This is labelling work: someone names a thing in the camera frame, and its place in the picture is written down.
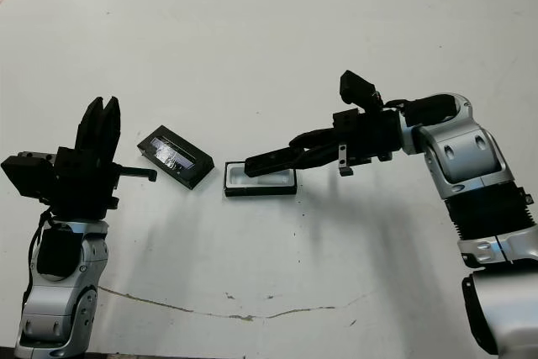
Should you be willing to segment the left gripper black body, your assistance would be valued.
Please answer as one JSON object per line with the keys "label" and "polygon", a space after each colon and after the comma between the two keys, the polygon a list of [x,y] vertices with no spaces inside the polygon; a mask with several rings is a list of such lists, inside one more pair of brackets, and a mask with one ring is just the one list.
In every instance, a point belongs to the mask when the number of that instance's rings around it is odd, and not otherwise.
{"label": "left gripper black body", "polygon": [[53,215],[62,219],[104,219],[110,209],[118,207],[113,191],[121,176],[154,182],[156,171],[121,166],[94,150],[61,147],[55,155],[53,182],[45,201]]}

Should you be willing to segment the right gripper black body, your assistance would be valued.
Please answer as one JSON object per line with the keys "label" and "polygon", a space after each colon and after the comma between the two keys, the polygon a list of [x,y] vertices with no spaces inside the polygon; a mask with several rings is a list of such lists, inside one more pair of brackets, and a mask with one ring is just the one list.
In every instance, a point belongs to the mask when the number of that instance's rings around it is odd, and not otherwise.
{"label": "right gripper black body", "polygon": [[391,161],[402,148],[399,113],[392,109],[360,113],[357,108],[333,114],[342,177],[353,175],[353,166],[370,164],[372,158]]}

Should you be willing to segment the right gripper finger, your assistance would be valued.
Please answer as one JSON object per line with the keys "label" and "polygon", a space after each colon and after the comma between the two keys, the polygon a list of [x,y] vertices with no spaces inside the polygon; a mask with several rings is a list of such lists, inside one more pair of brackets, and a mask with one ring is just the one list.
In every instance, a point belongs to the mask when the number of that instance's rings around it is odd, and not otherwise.
{"label": "right gripper finger", "polygon": [[337,144],[327,144],[316,146],[304,150],[295,161],[296,168],[315,168],[325,166],[332,161],[336,161],[339,156]]}
{"label": "right gripper finger", "polygon": [[292,148],[313,149],[331,144],[334,141],[335,133],[333,128],[315,129],[297,135],[289,141],[289,146]]}

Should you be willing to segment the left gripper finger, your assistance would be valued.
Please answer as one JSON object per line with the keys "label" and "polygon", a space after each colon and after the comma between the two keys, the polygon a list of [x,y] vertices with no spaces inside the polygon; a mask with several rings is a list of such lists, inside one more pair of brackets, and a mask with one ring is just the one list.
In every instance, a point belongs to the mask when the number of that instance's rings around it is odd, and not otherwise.
{"label": "left gripper finger", "polygon": [[100,127],[100,156],[113,158],[121,133],[119,100],[111,97],[104,107]]}
{"label": "left gripper finger", "polygon": [[100,145],[100,125],[103,116],[103,98],[95,98],[83,114],[82,120],[76,132],[77,150],[99,150]]}

